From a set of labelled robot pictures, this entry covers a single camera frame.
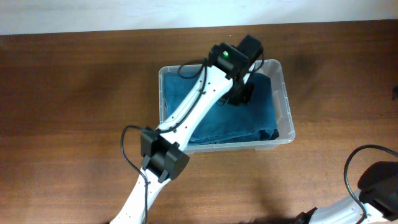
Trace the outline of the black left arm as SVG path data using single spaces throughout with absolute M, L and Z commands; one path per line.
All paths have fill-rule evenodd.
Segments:
M 211 107 L 247 103 L 254 86 L 248 83 L 258 69 L 255 61 L 264 55 L 261 42 L 245 36 L 237 46 L 214 45 L 208 56 L 198 61 L 196 81 L 177 109 L 156 129 L 138 127 L 141 132 L 141 167 L 137 182 L 112 223 L 147 223 L 148 210 L 160 191 L 176 179 L 189 162 L 187 144 Z

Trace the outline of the dark blue jeans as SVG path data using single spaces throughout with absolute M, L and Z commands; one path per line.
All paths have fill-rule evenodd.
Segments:
M 190 146 L 270 141 L 279 137 L 271 79 L 255 73 L 248 83 L 254 85 L 249 103 L 214 104 L 193 132 Z

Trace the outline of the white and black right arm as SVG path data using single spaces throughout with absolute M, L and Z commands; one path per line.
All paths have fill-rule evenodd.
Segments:
M 300 213 L 294 223 L 357 223 L 362 215 L 363 223 L 393 222 L 397 220 L 397 162 L 376 162 L 371 165 L 358 181 L 354 193 L 361 207 L 348 196 L 325 208 L 313 208 Z

